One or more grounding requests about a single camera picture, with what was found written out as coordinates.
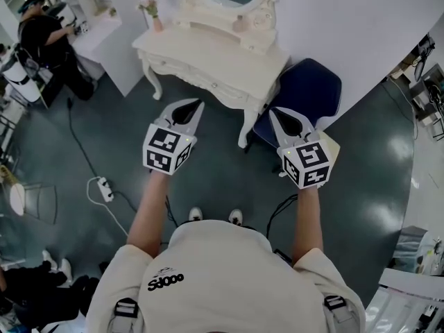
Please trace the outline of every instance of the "white cable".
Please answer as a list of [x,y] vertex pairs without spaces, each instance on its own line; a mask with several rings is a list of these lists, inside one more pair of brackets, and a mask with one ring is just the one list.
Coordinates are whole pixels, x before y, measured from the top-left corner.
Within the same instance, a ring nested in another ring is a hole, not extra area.
[[396,87],[401,91],[401,94],[403,95],[405,101],[407,101],[407,103],[410,105],[411,107],[411,112],[413,114],[413,134],[415,135],[415,127],[416,127],[416,137],[418,136],[418,123],[416,122],[416,116],[415,116],[415,109],[413,108],[413,105],[411,104],[411,102],[408,100],[407,96],[405,96],[404,92],[402,91],[401,87],[398,85],[397,82],[395,82],[392,78],[388,78],[393,84],[396,85]]
[[107,205],[105,205],[104,203],[98,203],[98,202],[94,201],[89,196],[89,184],[91,183],[91,181],[97,180],[97,179],[100,179],[100,176],[95,176],[95,177],[89,179],[88,183],[86,184],[86,196],[88,197],[88,200],[95,205],[104,206],[104,208],[110,213],[112,219],[114,219],[115,223],[120,227],[120,229],[123,231],[123,233],[125,233],[125,235],[128,236],[128,232],[125,231],[125,228],[122,227],[122,225],[119,223],[119,221],[117,220],[116,216],[112,213],[110,208]]

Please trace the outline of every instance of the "black cap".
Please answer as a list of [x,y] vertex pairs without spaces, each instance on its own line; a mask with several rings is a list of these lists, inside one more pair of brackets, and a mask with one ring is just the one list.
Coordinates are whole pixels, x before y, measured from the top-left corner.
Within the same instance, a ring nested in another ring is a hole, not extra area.
[[32,5],[35,5],[37,3],[42,3],[44,0],[26,0],[24,4],[21,6],[21,8],[18,10],[19,14],[23,14],[28,10]]

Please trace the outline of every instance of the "carved table leg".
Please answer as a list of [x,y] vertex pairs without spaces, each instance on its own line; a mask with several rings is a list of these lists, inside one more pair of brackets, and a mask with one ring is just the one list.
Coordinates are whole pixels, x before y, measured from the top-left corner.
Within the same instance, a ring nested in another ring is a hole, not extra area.
[[142,58],[142,67],[144,69],[146,78],[154,86],[155,93],[153,94],[153,98],[155,100],[159,100],[160,97],[162,96],[162,86],[160,84],[159,79],[157,79],[155,72],[150,68],[150,64],[145,57]]
[[239,141],[237,141],[239,147],[245,148],[247,146],[247,133],[250,132],[255,125],[257,116],[258,113],[256,111],[244,110],[244,125],[239,134]]

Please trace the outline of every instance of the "chair backrest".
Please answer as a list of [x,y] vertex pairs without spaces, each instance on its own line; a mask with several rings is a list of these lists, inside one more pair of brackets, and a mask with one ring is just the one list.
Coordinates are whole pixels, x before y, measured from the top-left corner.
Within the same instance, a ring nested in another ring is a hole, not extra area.
[[315,126],[318,119],[334,116],[341,102],[341,79],[310,58],[289,67],[280,77],[275,101],[305,115]]

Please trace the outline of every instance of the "white shirt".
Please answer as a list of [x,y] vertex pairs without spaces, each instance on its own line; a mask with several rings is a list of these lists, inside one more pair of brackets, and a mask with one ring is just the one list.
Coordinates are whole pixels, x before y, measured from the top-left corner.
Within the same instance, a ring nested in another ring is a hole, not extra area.
[[364,331],[360,299],[319,249],[292,268],[254,230],[186,223],[155,259],[134,246],[119,249],[92,299],[87,331],[107,332],[117,301],[132,298],[134,333],[326,333],[324,294],[353,303]]

